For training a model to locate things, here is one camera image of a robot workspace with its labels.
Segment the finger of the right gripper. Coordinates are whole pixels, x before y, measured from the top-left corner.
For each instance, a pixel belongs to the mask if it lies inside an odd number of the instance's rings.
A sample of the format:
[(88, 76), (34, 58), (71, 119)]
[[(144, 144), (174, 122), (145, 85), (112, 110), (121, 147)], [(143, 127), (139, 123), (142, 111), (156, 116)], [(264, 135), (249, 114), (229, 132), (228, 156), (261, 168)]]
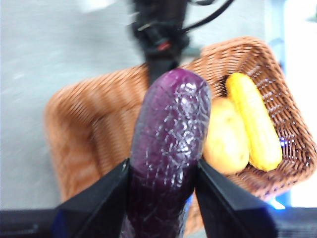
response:
[(179, 56), (146, 55), (149, 85), (152, 85), (164, 73), (179, 66)]

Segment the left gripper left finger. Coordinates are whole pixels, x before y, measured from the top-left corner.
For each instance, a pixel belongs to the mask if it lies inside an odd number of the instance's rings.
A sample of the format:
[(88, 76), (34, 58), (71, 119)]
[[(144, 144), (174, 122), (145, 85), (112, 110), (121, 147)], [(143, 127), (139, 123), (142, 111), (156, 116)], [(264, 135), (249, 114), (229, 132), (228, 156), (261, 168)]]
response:
[(129, 182), (126, 159), (89, 188), (56, 208), (53, 238), (118, 238)]

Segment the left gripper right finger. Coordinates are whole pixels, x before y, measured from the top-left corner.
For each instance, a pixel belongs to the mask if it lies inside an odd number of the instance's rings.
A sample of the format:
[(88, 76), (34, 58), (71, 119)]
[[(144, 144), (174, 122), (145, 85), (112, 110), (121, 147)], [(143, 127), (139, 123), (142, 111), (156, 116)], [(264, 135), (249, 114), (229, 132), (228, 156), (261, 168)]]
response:
[(207, 237), (274, 238), (270, 206), (200, 159), (196, 194)]

